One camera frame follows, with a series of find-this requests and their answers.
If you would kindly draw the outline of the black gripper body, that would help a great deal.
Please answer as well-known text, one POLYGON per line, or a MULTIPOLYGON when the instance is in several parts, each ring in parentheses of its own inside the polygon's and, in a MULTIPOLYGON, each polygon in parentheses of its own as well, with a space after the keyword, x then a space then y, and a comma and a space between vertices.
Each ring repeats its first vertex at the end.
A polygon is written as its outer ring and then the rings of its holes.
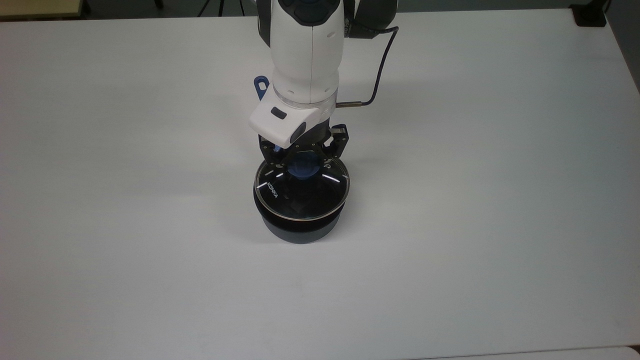
POLYGON ((302 134, 292 144, 292 150, 295 152, 302 152, 307 150, 320 150, 324 152, 323 148, 326 141, 331 139, 332 133, 330 131, 330 119, 318 123, 311 129, 302 134))

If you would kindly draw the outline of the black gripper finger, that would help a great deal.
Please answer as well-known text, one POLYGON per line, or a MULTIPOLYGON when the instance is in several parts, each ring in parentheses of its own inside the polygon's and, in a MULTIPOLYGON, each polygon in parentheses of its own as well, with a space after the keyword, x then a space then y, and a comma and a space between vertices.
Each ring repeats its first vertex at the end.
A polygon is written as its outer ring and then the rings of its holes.
POLYGON ((263 156, 263 162, 268 169, 287 169, 285 159, 287 150, 275 145, 262 135, 258 134, 258 146, 263 156))
POLYGON ((345 124, 336 124, 327 131, 327 145, 322 146, 324 162, 342 157, 346 145, 350 140, 348 128, 345 124))

